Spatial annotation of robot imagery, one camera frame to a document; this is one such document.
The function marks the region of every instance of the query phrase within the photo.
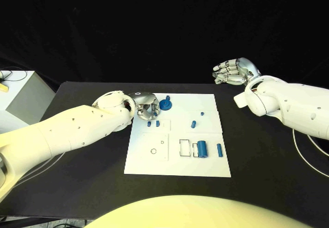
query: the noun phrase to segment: yellow object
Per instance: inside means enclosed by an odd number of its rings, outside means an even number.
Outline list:
[[[1,83],[0,83],[0,91],[2,91],[5,93],[8,92],[8,87]]]
[[[308,228],[250,204],[204,196],[162,196],[136,201],[99,217],[86,228]]]

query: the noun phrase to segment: white board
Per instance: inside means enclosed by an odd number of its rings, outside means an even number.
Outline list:
[[[155,94],[158,101],[167,95],[173,106],[167,111],[160,110],[158,127],[155,120],[148,127],[147,121],[134,116],[124,173],[230,177],[213,94]],[[197,157],[196,143],[201,140],[206,158]]]

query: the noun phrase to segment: blue object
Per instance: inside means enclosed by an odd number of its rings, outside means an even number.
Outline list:
[[[194,126],[196,126],[196,121],[193,120],[193,121],[191,121],[190,128],[194,128]]]
[[[206,158],[207,157],[207,153],[206,153],[206,142],[204,141],[199,141],[197,142],[197,154],[199,154],[199,158]]]
[[[220,144],[217,143],[217,156],[222,157]]]
[[[171,106],[173,104],[170,102],[170,96],[165,96],[165,99],[160,101],[160,109],[165,111],[171,108]]]

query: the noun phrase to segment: dark wall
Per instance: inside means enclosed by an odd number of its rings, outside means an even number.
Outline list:
[[[329,87],[324,6],[288,1],[20,2],[1,11],[0,67],[64,81],[212,83],[246,57],[262,74]]]

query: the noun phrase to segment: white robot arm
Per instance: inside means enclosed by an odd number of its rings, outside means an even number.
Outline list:
[[[154,119],[158,101],[151,93],[129,96],[121,91],[103,94],[92,106],[82,105],[44,121],[0,134],[0,201],[25,172],[57,154],[74,150],[131,124],[134,111]]]
[[[233,97],[239,108],[268,115],[298,132],[329,140],[329,90],[262,76],[250,61],[232,59],[213,67],[214,83],[245,84]]]

